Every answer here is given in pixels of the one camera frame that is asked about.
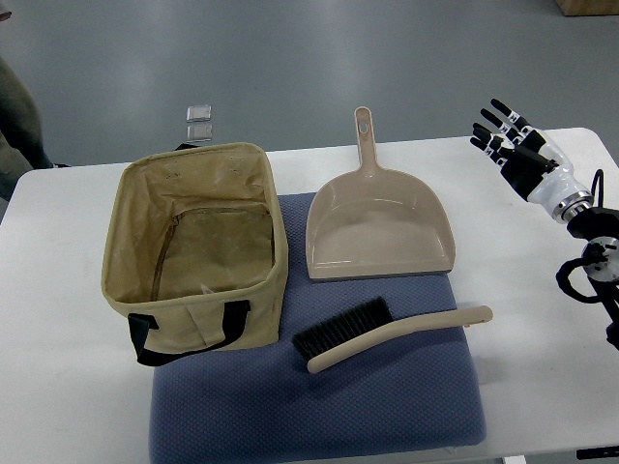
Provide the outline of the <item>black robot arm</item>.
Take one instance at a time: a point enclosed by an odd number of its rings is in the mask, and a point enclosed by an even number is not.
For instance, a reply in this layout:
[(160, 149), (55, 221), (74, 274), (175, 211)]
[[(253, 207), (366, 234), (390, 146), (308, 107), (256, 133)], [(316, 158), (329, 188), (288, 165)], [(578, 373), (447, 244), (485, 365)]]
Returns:
[[(581, 255), (565, 262), (555, 279), (564, 294), (588, 305), (600, 304), (611, 323), (607, 326), (606, 341), (618, 346), (618, 211), (604, 206), (604, 172), (595, 172), (592, 192), (569, 206), (562, 219), (568, 232), (586, 245)], [(582, 269), (594, 290), (591, 296), (576, 290), (571, 274)]]

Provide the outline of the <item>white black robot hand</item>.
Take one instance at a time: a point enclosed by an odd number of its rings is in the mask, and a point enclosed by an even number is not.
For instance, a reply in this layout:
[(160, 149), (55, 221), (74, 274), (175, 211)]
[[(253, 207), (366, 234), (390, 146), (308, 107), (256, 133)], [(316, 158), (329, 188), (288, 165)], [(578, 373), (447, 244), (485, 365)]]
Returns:
[(542, 206), (557, 222), (567, 223), (593, 206), (590, 189), (576, 180), (574, 166), (554, 140), (502, 101), (481, 115), (490, 129), (475, 123), (470, 142), (500, 168), (523, 200)]

